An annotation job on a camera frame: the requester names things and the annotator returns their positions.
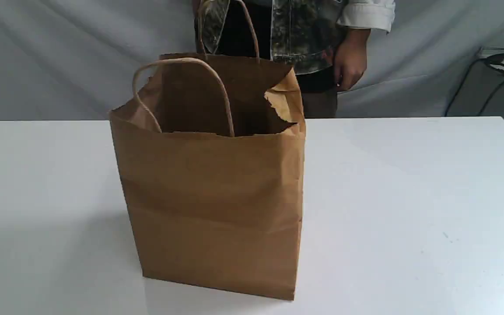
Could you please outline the person's left hand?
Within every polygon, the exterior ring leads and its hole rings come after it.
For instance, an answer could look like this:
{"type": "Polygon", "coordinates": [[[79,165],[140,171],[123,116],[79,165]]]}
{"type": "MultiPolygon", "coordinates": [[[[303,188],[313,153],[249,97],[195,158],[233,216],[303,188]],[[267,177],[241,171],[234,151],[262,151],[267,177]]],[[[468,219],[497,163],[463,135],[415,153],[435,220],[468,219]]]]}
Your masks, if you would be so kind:
{"type": "Polygon", "coordinates": [[[334,58],[334,78],[338,91],[348,91],[367,69],[367,42],[365,33],[352,32],[340,44],[334,58]]]}

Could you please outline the person's forearm in white sleeve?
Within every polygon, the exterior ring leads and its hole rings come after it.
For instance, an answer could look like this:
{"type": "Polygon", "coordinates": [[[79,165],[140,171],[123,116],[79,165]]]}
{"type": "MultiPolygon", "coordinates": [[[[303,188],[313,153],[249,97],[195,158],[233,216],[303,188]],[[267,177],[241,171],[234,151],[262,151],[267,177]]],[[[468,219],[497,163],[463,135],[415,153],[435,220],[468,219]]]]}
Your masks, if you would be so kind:
{"type": "Polygon", "coordinates": [[[394,0],[349,0],[338,17],[347,29],[344,42],[366,44],[372,30],[390,33],[395,10],[394,0]]]}

